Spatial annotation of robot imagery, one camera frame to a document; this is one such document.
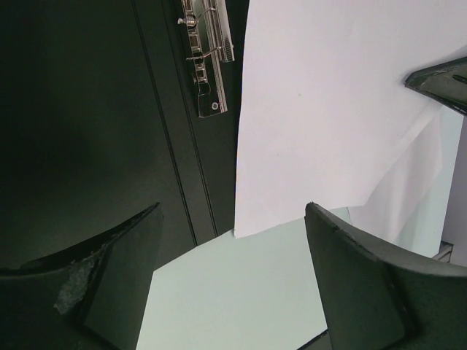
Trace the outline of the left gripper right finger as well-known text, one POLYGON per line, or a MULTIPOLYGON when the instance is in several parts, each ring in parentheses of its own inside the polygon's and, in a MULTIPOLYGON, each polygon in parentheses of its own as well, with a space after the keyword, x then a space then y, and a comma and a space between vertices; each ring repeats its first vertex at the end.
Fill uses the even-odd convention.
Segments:
POLYGON ((316 203, 306 234, 332 349, 465 349, 466 268, 357 229, 316 203))

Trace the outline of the white paper sheet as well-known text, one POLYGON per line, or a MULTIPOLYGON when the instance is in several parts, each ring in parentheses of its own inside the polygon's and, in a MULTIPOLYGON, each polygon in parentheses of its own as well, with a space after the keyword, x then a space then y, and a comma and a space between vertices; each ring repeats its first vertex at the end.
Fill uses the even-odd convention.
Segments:
POLYGON ((363 205, 441 110, 404 78, 465 47, 464 1, 251 1, 235 236, 363 205))
POLYGON ((442 109, 393 164, 351 223, 404 249, 433 257, 441 243, 464 118, 442 109))

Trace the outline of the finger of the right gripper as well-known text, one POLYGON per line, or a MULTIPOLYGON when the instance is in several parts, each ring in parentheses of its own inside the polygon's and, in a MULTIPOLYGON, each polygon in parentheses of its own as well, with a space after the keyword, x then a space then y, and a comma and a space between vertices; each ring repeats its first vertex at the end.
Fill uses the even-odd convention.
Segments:
POLYGON ((414 71, 404 85, 466 116, 466 57, 414 71))

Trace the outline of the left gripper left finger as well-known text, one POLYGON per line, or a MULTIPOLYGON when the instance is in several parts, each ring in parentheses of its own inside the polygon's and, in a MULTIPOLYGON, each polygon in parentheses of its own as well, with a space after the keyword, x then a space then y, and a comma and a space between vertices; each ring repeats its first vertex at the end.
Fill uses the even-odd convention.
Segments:
POLYGON ((60 252, 1 269, 1 348, 135 349, 162 226, 156 203, 60 252))

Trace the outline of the red black folder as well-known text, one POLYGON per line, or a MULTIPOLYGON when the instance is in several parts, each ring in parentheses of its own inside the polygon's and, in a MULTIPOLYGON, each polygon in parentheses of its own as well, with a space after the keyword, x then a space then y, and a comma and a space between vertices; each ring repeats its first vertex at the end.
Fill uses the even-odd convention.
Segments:
POLYGON ((234 226, 247 1, 227 1, 228 110, 198 116, 179 1, 1 3, 1 266, 154 203, 157 264, 234 226))

